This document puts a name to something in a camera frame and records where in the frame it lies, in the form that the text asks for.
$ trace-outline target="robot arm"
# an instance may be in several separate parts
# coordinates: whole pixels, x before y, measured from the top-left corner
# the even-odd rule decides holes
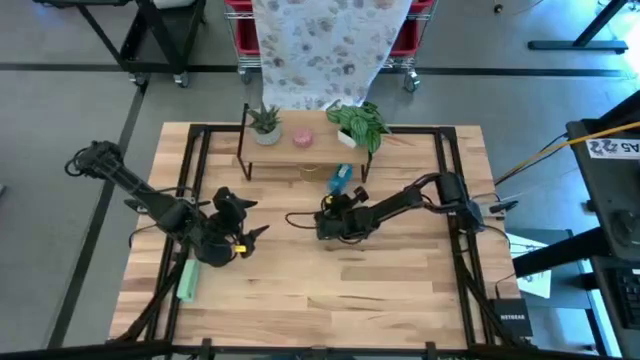
[[[433,204],[428,197],[422,195],[422,188],[431,182],[435,182],[441,205]],[[383,221],[407,210],[419,208],[426,208],[437,214],[455,213],[460,227],[466,231],[477,232],[483,225],[480,208],[469,200],[462,179],[454,173],[424,175],[402,191],[371,207],[354,208],[358,202],[369,198],[362,187],[356,189],[355,194],[354,199],[339,195],[323,200],[324,209],[314,214],[318,239],[355,239],[355,242],[359,242],[377,230]]]
[[[124,166],[120,149],[108,141],[94,141],[78,151],[65,165],[65,172],[74,177],[104,179],[119,186],[135,199],[132,207],[144,208],[160,230],[181,244],[189,242],[198,260],[214,267],[233,260],[236,249],[240,249],[238,252],[243,258],[249,257],[255,249],[256,238],[269,227],[242,234],[241,224],[247,216],[245,209],[257,202],[240,199],[227,187],[218,189],[214,196],[218,212],[210,217],[200,211],[197,204],[155,190]]]

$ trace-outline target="patterned cloth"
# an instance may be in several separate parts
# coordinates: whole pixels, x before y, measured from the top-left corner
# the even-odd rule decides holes
[[[263,101],[284,109],[360,105],[411,0],[253,0]]]

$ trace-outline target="yellow cable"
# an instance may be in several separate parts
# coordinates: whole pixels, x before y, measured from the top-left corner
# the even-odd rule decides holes
[[[637,122],[634,122],[634,123],[631,123],[631,124],[627,124],[627,125],[618,126],[618,127],[612,128],[612,129],[605,130],[605,131],[600,131],[600,132],[595,133],[595,134],[579,137],[577,139],[565,141],[565,142],[563,142],[561,144],[548,147],[548,148],[540,151],[539,153],[533,155],[529,159],[527,159],[527,160],[521,162],[520,164],[514,166],[511,170],[507,171],[504,175],[500,176],[495,182],[496,183],[501,182],[502,180],[504,180],[509,175],[511,175],[514,172],[516,172],[516,171],[522,169],[523,167],[529,165],[530,163],[532,163],[533,161],[537,160],[542,155],[545,155],[545,154],[548,154],[550,152],[556,151],[556,150],[561,149],[561,148],[563,148],[565,146],[577,144],[577,143],[580,143],[580,142],[583,142],[583,141],[587,141],[587,140],[590,140],[590,139],[594,139],[594,138],[598,138],[598,137],[603,137],[603,136],[615,134],[617,132],[633,129],[633,128],[636,128],[636,127],[640,127],[640,121],[637,121]]]

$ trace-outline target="concrete floor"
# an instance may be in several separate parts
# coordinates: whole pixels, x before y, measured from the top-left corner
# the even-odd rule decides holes
[[[420,89],[408,94],[401,89],[401,75],[382,75],[369,100],[380,105],[389,123],[481,125],[492,171],[500,175],[564,132],[566,122],[598,117],[638,90],[633,73],[639,47],[624,56],[525,48],[532,39],[574,37],[594,17],[595,2],[546,0],[514,15],[533,1],[505,1],[505,12],[496,17],[489,0],[442,0],[419,64],[620,69],[630,76],[423,76]],[[234,63],[220,9],[219,0],[209,1],[209,25],[198,36],[192,63]],[[92,12],[119,46],[135,5]],[[625,38],[637,28],[614,19],[599,37]],[[113,63],[76,10],[25,0],[3,1],[0,45],[0,63]],[[243,103],[260,101],[259,77],[249,86],[236,74],[192,74],[191,80],[191,88],[183,90],[168,76],[152,77],[125,158],[142,178],[151,169],[163,122],[236,122]],[[98,181],[67,177],[62,166],[93,139],[117,141],[135,88],[123,73],[5,71],[0,82],[0,183],[9,186],[0,198],[0,352],[6,352],[46,344],[100,190]],[[521,203],[507,225],[575,232],[596,225],[580,208],[587,194],[579,172],[567,173],[574,168],[573,155],[563,150],[505,182],[499,188],[502,196],[529,191],[518,198]],[[117,190],[111,201],[68,345],[101,343],[107,336],[128,256],[126,239],[136,222],[124,198]]]

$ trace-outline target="green leafy plant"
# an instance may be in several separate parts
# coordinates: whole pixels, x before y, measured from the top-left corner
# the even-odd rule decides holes
[[[253,122],[249,127],[254,129],[258,134],[268,134],[272,132],[280,123],[278,111],[280,111],[280,109],[275,106],[271,106],[271,109],[267,110],[264,103],[260,104],[260,112],[253,109],[247,110],[253,118]]]
[[[327,109],[327,118],[334,124],[340,125],[358,145],[366,146],[371,154],[378,151],[382,144],[382,134],[391,134],[378,112],[378,106],[365,101],[359,106],[342,106],[336,108],[331,105]]]

